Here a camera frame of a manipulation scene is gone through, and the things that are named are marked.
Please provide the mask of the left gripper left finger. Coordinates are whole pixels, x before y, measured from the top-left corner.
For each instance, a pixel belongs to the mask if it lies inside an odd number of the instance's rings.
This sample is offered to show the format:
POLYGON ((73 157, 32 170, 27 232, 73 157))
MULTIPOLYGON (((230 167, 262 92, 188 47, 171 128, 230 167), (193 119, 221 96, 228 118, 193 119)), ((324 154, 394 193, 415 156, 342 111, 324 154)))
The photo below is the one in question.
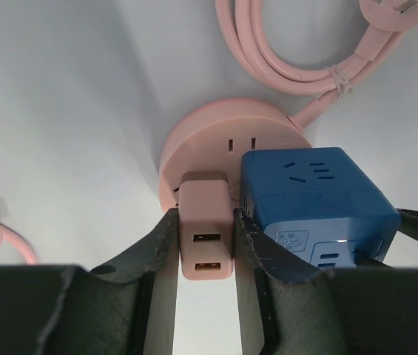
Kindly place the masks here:
POLYGON ((178 284, 178 210, 87 271, 0 266, 0 354, 170 354, 178 284))

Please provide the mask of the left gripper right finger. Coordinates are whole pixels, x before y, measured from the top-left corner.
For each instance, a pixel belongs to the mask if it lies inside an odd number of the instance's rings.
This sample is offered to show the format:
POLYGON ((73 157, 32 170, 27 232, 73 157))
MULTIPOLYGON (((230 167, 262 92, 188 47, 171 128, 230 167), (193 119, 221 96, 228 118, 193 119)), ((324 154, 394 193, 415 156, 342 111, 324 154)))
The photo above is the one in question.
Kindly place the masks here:
POLYGON ((321 270, 234 217, 244 354, 418 354, 418 268, 321 270))

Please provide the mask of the pink brown USB charger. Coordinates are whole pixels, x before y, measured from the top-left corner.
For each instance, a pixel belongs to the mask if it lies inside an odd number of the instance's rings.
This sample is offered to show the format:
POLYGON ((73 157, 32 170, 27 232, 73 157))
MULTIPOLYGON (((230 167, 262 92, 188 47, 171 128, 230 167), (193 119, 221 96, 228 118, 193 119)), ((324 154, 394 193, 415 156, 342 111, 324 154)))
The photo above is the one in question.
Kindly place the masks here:
POLYGON ((233 272, 234 212, 222 172, 187 172, 178 200, 183 276, 192 281, 224 280, 233 272))

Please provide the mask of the blue cube socket adapter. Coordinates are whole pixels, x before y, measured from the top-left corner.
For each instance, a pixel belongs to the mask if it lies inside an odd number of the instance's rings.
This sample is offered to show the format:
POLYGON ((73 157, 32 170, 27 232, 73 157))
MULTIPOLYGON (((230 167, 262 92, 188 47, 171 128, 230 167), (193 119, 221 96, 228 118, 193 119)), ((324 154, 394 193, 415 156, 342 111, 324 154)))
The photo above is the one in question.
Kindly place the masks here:
POLYGON ((338 147, 256 150, 242 158, 241 203, 279 246, 318 268, 382 262, 400 215, 338 147))

